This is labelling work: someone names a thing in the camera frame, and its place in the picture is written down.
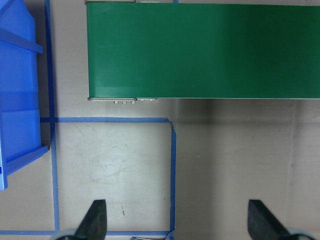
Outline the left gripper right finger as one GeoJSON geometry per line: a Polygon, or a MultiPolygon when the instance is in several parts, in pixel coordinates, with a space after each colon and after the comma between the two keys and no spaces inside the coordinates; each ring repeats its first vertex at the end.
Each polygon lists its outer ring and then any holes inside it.
{"type": "Polygon", "coordinates": [[[248,201],[247,230],[252,240],[280,240],[291,235],[258,199],[248,201]]]}

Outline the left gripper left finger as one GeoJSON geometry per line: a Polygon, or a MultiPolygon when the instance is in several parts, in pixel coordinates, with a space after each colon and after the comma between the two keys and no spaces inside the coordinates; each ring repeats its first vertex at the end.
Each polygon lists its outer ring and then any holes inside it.
{"type": "Polygon", "coordinates": [[[106,200],[94,200],[74,237],[77,240],[104,240],[107,233],[106,200]]]}

